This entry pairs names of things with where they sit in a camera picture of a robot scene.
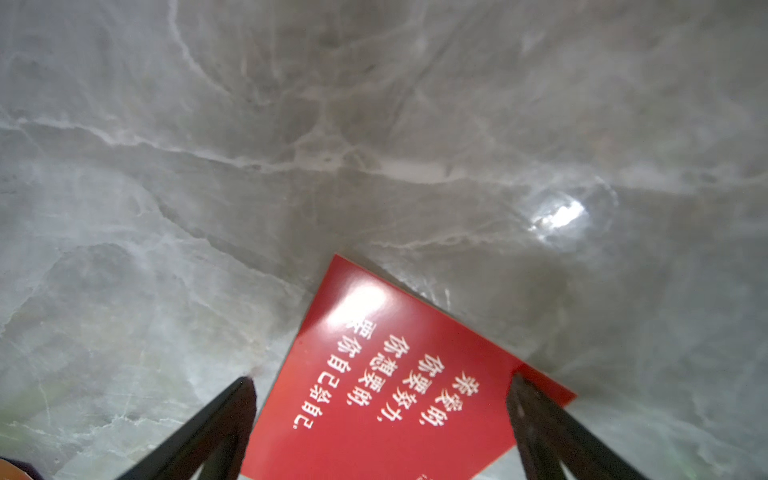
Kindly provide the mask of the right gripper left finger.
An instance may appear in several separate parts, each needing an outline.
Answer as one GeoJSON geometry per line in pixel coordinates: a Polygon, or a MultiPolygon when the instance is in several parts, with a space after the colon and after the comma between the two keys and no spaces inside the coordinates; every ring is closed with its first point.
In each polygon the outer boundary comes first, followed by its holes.
{"type": "Polygon", "coordinates": [[[236,479],[257,413],[254,382],[236,379],[123,479],[236,479]]]}

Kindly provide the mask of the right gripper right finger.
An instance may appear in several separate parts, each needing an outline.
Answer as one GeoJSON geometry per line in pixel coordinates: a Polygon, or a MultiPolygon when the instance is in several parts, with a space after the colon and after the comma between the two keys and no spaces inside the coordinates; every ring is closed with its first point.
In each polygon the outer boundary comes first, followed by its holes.
{"type": "Polygon", "coordinates": [[[528,479],[642,480],[644,475],[522,375],[506,408],[528,479]]]}

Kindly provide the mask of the red card small text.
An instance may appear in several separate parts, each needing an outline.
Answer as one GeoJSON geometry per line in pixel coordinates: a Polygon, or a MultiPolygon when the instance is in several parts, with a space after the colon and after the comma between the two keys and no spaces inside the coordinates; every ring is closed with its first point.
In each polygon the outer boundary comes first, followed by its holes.
{"type": "Polygon", "coordinates": [[[252,431],[249,479],[470,479],[515,444],[515,375],[575,395],[335,256],[252,431]]]}

